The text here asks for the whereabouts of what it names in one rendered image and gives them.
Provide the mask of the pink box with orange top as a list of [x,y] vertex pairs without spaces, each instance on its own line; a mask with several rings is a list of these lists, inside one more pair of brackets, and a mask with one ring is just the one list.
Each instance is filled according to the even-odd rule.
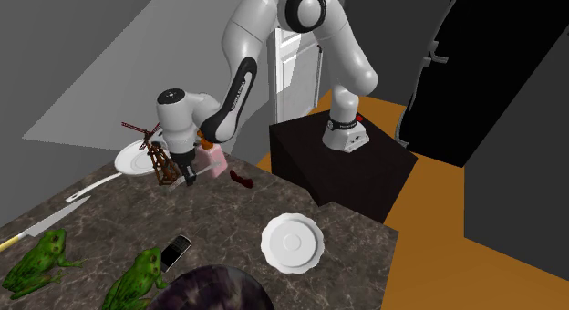
[[200,130],[197,131],[200,143],[196,147],[196,160],[198,170],[212,166],[203,173],[204,176],[215,179],[227,168],[227,162],[219,144],[211,143],[204,138]]

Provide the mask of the dark robot stand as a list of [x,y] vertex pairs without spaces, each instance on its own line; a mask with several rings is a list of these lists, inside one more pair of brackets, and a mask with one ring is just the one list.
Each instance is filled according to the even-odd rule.
[[335,202],[384,222],[418,158],[366,116],[369,143],[351,153],[322,141],[329,112],[271,125],[272,174],[304,189],[319,206]]

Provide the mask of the brown windmill model red blades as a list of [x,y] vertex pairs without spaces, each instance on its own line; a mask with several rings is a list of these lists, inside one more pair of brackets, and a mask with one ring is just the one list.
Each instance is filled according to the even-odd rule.
[[158,184],[160,186],[172,185],[178,179],[180,174],[178,173],[174,162],[167,155],[165,146],[161,145],[157,140],[150,140],[152,136],[160,136],[160,123],[158,123],[152,130],[142,129],[126,122],[122,122],[121,126],[144,134],[144,138],[141,140],[140,145],[135,146],[134,153],[136,160],[141,154],[146,154],[150,159],[151,170],[155,172]]

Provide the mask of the green frog figure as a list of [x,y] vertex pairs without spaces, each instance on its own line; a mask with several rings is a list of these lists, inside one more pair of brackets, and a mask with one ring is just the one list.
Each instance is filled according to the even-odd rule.
[[136,256],[133,265],[110,287],[101,310],[146,310],[153,299],[146,294],[154,285],[159,290],[169,285],[162,277],[158,247]]
[[47,284],[60,284],[61,278],[65,276],[61,270],[54,276],[48,274],[56,265],[83,267],[86,259],[69,261],[66,258],[66,241],[65,229],[47,231],[37,245],[11,268],[2,282],[2,287],[13,293],[10,296],[12,300],[33,293]]

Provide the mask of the silver table knife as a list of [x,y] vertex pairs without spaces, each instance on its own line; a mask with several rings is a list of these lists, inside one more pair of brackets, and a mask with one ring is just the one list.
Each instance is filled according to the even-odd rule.
[[[205,168],[203,168],[203,169],[201,169],[201,170],[199,170],[199,171],[197,171],[197,172],[191,172],[191,171],[190,171],[190,176],[196,178],[198,175],[201,175],[201,174],[203,174],[204,172],[209,171],[209,170],[212,170],[213,168],[218,167],[218,166],[220,166],[220,165],[221,165],[221,163],[220,163],[219,161],[215,161],[215,162],[213,162],[212,164],[206,166]],[[173,184],[171,184],[171,185],[169,186],[168,191],[169,191],[169,192],[174,191],[178,186],[180,186],[181,184],[183,184],[183,183],[185,183],[185,182],[186,182],[185,177],[184,177],[184,176],[180,176]]]

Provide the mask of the dark purple marbled bowl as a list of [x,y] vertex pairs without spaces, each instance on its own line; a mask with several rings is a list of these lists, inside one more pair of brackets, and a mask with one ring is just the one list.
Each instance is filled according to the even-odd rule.
[[275,310],[263,286],[247,272],[214,264],[181,274],[146,310]]

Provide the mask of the white scalloped plate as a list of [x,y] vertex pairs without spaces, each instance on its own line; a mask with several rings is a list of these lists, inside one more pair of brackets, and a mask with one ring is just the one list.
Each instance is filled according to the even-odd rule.
[[260,247],[267,263],[280,273],[304,274],[318,265],[325,240],[311,218],[283,213],[264,227]]

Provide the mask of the black refrigerator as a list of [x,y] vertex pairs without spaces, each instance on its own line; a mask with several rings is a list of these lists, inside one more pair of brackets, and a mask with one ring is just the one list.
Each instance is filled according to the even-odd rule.
[[569,0],[450,0],[395,139],[462,167],[569,26]]

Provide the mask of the black mobile phone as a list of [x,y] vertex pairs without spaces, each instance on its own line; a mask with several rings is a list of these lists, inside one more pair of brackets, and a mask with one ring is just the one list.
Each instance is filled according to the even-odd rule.
[[192,246],[192,241],[184,235],[177,235],[167,247],[161,251],[161,270],[167,273],[173,265]]

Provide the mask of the white panelled door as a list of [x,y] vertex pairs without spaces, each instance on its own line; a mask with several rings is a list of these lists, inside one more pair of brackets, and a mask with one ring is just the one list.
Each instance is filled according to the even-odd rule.
[[322,53],[314,35],[276,28],[266,44],[272,123],[307,115],[319,100]]

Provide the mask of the dark red sausage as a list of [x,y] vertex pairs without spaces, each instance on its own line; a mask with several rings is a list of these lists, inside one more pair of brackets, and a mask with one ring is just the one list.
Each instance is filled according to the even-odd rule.
[[251,189],[254,186],[252,179],[239,176],[234,170],[230,170],[230,177],[233,181],[240,183],[245,188]]

